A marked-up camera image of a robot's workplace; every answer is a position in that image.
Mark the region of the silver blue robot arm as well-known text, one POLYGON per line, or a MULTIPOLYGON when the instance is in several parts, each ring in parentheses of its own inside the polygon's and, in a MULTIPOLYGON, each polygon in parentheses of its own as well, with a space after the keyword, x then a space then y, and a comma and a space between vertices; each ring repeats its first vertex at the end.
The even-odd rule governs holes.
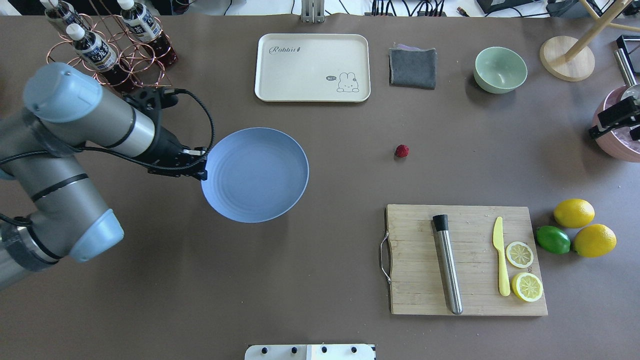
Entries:
POLYGON ((48 153, 4 167, 35 196, 31 215, 38 256, 48 268, 67 256, 82 230, 72 230, 96 203, 114 207, 142 245, 122 255, 124 278, 144 286, 177 268, 187 247, 201 276, 225 273, 265 287, 295 277, 324 276, 343 289, 374 272, 367 248, 383 228, 388 204, 528 207, 533 226, 551 219, 554 203, 583 196, 596 219, 620 244, 601 260, 542 256, 551 290, 588 285, 614 291, 639 278, 639 166, 616 161, 589 140, 595 105, 604 95, 590 85, 572 88, 547 76, 514 93, 490 95, 458 78, 429 92, 384 86, 361 103, 268 104, 249 95, 249 78, 219 91, 191 84, 214 115, 222 136, 266 127, 297 141, 310 165, 302 198, 285 214, 242 223, 213 209, 195 180, 153 178, 133 164, 87 155, 48 153))

